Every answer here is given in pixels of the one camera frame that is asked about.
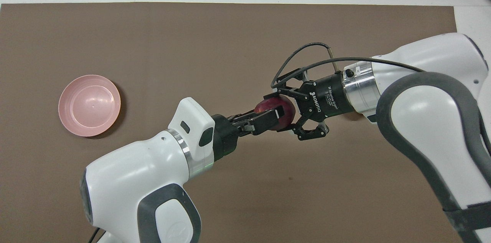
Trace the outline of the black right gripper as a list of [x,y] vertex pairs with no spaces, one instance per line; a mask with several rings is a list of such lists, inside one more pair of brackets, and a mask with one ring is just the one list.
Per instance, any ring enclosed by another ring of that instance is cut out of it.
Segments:
[[[309,119],[319,122],[313,130],[303,128],[307,118],[300,118],[296,123],[290,124],[287,130],[293,131],[298,140],[324,138],[330,130],[322,121],[328,117],[354,112],[354,108],[345,95],[341,73],[308,81],[308,71],[300,72],[301,70],[301,68],[297,68],[282,76],[280,76],[282,69],[278,70],[274,77],[274,85],[278,85],[274,88],[274,97],[285,95],[299,100],[300,114],[312,113]],[[300,88],[289,87],[287,82],[291,78],[301,80],[304,83]]]

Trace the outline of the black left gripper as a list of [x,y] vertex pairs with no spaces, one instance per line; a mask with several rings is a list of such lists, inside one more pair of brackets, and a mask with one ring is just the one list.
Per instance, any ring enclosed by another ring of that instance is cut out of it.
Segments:
[[243,114],[232,115],[228,118],[223,115],[213,115],[213,153],[214,161],[235,151],[239,135],[260,135],[279,124],[284,116],[283,107],[274,107],[264,112],[251,110]]

